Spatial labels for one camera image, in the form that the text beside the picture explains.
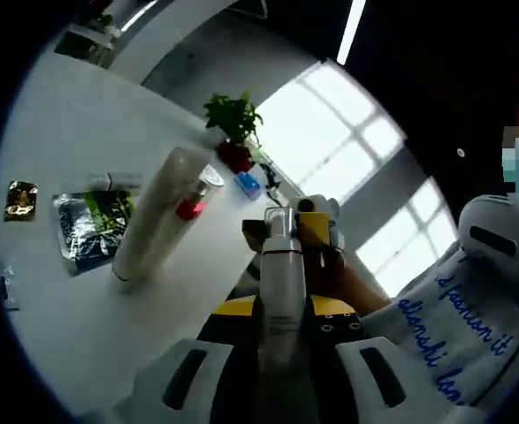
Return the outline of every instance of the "gray wall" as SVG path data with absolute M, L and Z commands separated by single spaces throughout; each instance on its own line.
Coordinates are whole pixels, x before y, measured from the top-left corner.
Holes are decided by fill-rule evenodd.
M 259 105 L 316 62 L 276 34 L 223 11 L 173 49 L 143 86 L 204 117 L 213 93 L 249 90 Z
M 235 0 L 174 0 L 129 41 L 108 68 L 142 84 L 175 46 Z
M 362 188 L 344 203 L 340 228 L 346 248 L 356 251 L 426 180 L 418 162 L 406 148 L 399 150 Z

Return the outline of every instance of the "small blue object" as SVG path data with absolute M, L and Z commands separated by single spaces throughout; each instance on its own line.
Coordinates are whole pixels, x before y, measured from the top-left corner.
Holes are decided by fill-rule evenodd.
M 247 174 L 247 172 L 242 171 L 236 175 L 235 182 L 252 201 L 257 200 L 261 195 L 261 186 L 257 180 L 253 176 Z

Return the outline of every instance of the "red pot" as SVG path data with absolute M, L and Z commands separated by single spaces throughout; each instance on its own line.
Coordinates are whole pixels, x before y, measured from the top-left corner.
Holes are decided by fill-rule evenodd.
M 216 147 L 216 153 L 220 160 L 225 163 L 234 174 L 247 172 L 253 164 L 250 161 L 251 153 L 245 146 L 222 141 Z

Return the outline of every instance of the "snack package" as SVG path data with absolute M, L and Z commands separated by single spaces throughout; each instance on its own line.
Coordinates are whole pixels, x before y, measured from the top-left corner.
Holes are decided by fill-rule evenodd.
M 134 210 L 128 192 L 88 192 L 53 197 L 57 237 L 71 275 L 110 262 Z
M 12 181 L 5 199 L 5 221 L 31 221 L 35 217 L 37 184 Z

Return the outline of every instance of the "clear plastic wrapper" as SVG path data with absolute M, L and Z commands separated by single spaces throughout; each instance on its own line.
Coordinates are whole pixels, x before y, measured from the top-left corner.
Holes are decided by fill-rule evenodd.
M 0 298 L 8 311 L 19 309 L 17 284 L 13 271 L 13 259 L 0 261 Z
M 88 192 L 53 197 L 61 254 L 75 276 L 109 263 L 134 210 L 128 192 Z

